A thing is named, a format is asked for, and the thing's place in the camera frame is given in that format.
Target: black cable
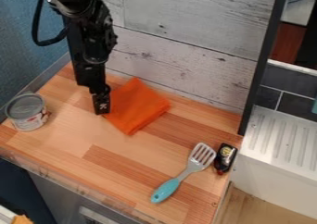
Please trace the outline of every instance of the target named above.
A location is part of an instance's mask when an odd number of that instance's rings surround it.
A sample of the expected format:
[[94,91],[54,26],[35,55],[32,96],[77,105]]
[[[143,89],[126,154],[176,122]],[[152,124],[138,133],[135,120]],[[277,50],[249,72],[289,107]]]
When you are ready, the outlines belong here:
[[66,37],[66,35],[69,31],[69,27],[70,27],[70,23],[68,23],[66,25],[66,27],[62,31],[60,31],[60,33],[55,38],[44,40],[44,41],[39,41],[37,34],[39,31],[40,17],[41,17],[41,12],[42,12],[42,8],[43,8],[43,2],[44,2],[44,0],[37,1],[37,6],[35,8],[33,23],[32,23],[32,38],[33,38],[33,41],[39,46],[47,46],[50,44],[55,44],[55,43],[60,42],[61,40],[63,40]]

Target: white label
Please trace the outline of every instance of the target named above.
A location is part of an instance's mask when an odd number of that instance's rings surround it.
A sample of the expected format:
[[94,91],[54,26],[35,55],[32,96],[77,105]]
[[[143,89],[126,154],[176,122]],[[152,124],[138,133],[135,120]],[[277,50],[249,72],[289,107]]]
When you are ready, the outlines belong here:
[[18,131],[33,131],[44,124],[42,113],[27,119],[14,119],[12,122]]

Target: metal spatula head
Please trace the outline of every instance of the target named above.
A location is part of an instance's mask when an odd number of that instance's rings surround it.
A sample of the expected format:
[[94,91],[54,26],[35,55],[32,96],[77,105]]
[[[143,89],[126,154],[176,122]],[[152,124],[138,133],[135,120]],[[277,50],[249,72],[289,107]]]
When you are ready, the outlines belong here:
[[204,143],[199,143],[188,157],[187,169],[189,172],[203,170],[210,166],[215,157],[216,152],[211,147]]

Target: wooden countertop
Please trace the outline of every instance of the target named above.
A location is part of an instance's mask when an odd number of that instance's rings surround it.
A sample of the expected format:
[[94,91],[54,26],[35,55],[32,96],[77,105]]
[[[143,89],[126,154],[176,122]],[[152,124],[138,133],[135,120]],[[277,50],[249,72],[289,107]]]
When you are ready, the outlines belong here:
[[[108,75],[112,88],[125,82]],[[240,116],[163,93],[171,101],[171,110],[129,137],[94,114],[91,95],[87,88],[77,86],[71,65],[39,94],[51,118],[31,132],[17,132],[6,120],[0,126],[0,145],[8,152],[121,201],[136,217],[144,213],[164,223],[210,224],[228,175],[218,176],[207,168],[189,176],[162,204],[151,204],[150,195],[185,168],[198,142],[215,150],[221,143],[239,147]]]

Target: can lid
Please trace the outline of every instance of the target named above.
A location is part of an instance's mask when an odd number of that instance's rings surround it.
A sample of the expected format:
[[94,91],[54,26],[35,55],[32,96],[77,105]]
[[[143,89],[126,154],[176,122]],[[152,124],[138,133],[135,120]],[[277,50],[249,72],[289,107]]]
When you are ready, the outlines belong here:
[[17,96],[6,106],[9,118],[24,119],[32,117],[42,111],[44,100],[40,95],[26,93]]

